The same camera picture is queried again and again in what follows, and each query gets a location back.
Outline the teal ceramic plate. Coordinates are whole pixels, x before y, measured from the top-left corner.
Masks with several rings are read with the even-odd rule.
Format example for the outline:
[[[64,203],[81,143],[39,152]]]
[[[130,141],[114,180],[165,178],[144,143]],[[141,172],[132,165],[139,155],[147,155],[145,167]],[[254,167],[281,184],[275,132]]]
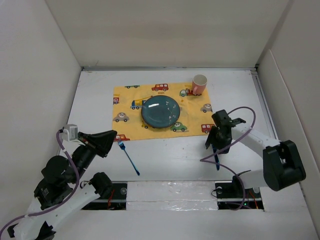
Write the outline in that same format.
[[[153,96],[141,108],[142,120],[155,129],[165,129],[174,125],[181,115],[176,100],[166,95]]]

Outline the yellow car print cloth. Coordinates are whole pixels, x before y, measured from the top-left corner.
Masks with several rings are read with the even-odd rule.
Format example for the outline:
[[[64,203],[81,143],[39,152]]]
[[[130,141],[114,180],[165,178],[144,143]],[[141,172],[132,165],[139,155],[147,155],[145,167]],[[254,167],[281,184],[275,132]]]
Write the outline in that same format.
[[[159,129],[143,120],[143,104],[156,96],[170,97],[178,103],[180,116],[172,126]],[[112,128],[122,141],[206,135],[214,124],[212,114],[208,92],[194,95],[188,82],[129,84],[113,89]]]

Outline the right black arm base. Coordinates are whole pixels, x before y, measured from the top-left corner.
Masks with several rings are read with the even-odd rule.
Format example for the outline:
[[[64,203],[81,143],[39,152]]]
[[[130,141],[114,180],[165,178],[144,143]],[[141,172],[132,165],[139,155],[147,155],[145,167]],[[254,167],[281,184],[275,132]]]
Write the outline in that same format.
[[[234,176],[232,180],[216,181],[211,196],[217,200],[218,210],[264,210],[261,191],[259,187],[244,190]]]

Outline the blue metal knife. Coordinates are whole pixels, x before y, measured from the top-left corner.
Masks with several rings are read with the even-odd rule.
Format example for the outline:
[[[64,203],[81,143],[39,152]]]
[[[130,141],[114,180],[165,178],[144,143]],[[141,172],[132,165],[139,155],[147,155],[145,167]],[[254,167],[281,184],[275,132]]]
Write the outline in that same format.
[[[216,154],[216,152],[218,151],[217,148],[212,144],[212,150],[214,153],[214,160],[215,160],[215,166],[216,166],[216,170],[219,171],[220,170],[220,161],[219,161],[219,156],[218,154]]]

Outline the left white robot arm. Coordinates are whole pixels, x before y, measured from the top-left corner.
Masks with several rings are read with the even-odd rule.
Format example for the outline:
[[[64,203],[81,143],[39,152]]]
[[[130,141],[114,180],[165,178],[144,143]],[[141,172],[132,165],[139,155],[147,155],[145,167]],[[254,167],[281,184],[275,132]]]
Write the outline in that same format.
[[[96,156],[107,157],[116,135],[115,130],[95,134],[66,127],[58,130],[56,140],[64,155],[49,159],[27,212],[8,222],[2,231],[16,240],[51,240],[75,212],[111,196],[113,183],[105,172],[95,173],[90,180],[81,181],[81,177]]]

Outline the blue metal fork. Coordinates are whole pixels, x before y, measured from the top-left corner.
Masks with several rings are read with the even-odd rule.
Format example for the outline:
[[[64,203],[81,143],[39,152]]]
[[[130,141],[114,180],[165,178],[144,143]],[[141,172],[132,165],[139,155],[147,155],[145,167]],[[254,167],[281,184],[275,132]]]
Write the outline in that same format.
[[[132,167],[134,168],[136,174],[137,174],[138,176],[140,176],[140,172],[139,172],[138,168],[136,167],[136,165],[134,164],[134,162],[132,161],[131,157],[129,156],[129,154],[128,154],[127,151],[126,151],[126,146],[125,146],[124,142],[123,142],[122,140],[118,140],[117,143],[118,143],[120,149],[124,151],[125,155],[126,155],[127,158],[129,159],[129,161],[130,161]]]

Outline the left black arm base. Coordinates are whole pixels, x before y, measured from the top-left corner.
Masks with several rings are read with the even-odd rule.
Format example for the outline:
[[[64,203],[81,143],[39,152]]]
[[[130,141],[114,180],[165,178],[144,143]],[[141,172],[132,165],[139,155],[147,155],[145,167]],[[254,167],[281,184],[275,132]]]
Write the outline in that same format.
[[[126,210],[128,183],[125,181],[113,181],[112,185],[107,187],[105,195],[91,201],[85,205],[82,210],[85,211],[122,211]]]

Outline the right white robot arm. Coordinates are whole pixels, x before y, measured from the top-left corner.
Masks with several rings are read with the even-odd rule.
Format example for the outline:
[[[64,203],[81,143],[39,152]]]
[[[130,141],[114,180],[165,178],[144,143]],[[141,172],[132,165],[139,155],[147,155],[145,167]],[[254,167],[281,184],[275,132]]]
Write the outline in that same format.
[[[251,188],[269,187],[278,192],[306,179],[306,171],[296,144],[280,141],[254,129],[241,118],[232,119],[225,110],[212,115],[205,147],[214,146],[217,154],[227,154],[232,144],[242,143],[262,159],[262,168],[232,178],[231,191],[243,197]]]

